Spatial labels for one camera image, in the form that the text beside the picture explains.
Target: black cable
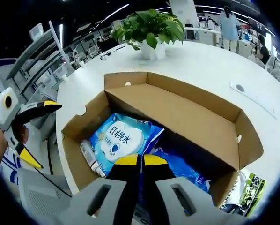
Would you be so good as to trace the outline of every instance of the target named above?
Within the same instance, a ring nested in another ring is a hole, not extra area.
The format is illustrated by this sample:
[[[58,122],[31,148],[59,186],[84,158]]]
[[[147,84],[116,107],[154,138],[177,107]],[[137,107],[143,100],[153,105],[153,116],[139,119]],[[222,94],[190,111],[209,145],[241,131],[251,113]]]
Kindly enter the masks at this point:
[[[48,136],[47,138],[47,155],[48,155],[48,165],[50,167],[50,173],[51,175],[53,175],[53,171],[52,171],[52,161],[51,161],[51,149],[50,149],[50,136]]]
[[[66,194],[69,197],[72,197],[70,194],[66,193],[64,190],[62,190],[58,185],[56,185],[54,182],[52,182],[50,179],[48,179],[43,173],[41,173],[38,169],[35,168],[35,170],[38,171],[38,173],[40,173],[44,178],[46,178],[53,186],[55,186],[57,189],[59,189],[60,191],[62,191],[64,194]]]

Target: table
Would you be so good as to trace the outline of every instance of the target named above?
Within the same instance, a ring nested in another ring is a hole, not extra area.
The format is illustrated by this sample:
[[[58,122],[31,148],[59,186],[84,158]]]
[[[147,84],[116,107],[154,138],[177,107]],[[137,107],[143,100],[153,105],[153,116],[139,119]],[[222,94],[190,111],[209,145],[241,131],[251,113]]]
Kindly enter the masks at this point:
[[[267,71],[250,60],[224,49],[202,43],[176,42],[166,46],[166,58],[149,61],[140,51],[119,45],[106,60],[95,57],[61,83],[58,102],[63,105],[56,112],[59,154],[64,174],[73,194],[78,188],[66,161],[61,130],[75,115],[85,112],[84,105],[103,90],[103,75],[125,71],[150,71],[196,85],[241,107],[254,125],[264,154],[246,168],[267,180],[263,195],[268,195],[280,175],[280,83]],[[277,120],[261,106],[232,90],[230,82],[240,82],[254,90],[275,109]]]

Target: cardboard box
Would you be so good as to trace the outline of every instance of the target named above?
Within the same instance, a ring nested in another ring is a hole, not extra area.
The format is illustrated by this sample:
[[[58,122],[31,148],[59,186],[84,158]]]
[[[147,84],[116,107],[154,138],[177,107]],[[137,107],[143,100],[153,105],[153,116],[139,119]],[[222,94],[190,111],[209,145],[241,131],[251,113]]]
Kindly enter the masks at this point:
[[[210,195],[219,206],[237,177],[237,170],[263,154],[261,141],[245,112],[196,86],[150,72],[104,76],[105,90],[63,129],[63,146],[79,190],[96,179],[80,150],[114,112],[147,119],[167,128],[164,139],[183,152],[185,160],[213,182]]]

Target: cardboard box flap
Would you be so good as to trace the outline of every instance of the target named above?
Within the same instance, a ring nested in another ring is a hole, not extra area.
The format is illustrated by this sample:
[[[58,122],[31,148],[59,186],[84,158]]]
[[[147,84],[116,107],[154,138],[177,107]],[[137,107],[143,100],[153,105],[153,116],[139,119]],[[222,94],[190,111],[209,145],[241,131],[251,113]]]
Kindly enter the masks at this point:
[[[233,123],[241,110],[238,106],[211,92],[166,76],[148,72],[147,83],[195,102]]]
[[[108,99],[104,91],[99,93],[85,107],[86,112],[81,116],[75,115],[62,130],[65,135],[75,140],[88,137],[89,134],[95,132],[99,125],[110,116]]]
[[[180,88],[179,83],[172,85],[176,89]],[[211,152],[233,168],[239,168],[236,129],[227,119],[184,97],[149,84],[105,91]]]
[[[105,74],[104,76],[104,88],[119,88],[125,85],[142,84],[146,83],[147,72],[123,72],[123,73],[113,73]]]
[[[236,131],[241,135],[239,146],[239,170],[260,158],[264,152],[258,134],[244,111],[236,121]]]

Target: computer monitor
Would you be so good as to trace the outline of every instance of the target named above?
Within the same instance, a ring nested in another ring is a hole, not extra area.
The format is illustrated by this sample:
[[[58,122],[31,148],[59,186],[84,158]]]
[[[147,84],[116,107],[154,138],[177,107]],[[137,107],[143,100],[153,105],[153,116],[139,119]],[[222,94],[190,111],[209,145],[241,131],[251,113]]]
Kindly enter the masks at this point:
[[[257,32],[260,33],[262,35],[266,35],[266,27],[263,26],[261,23],[251,19],[250,17],[248,17],[248,22],[249,25]]]

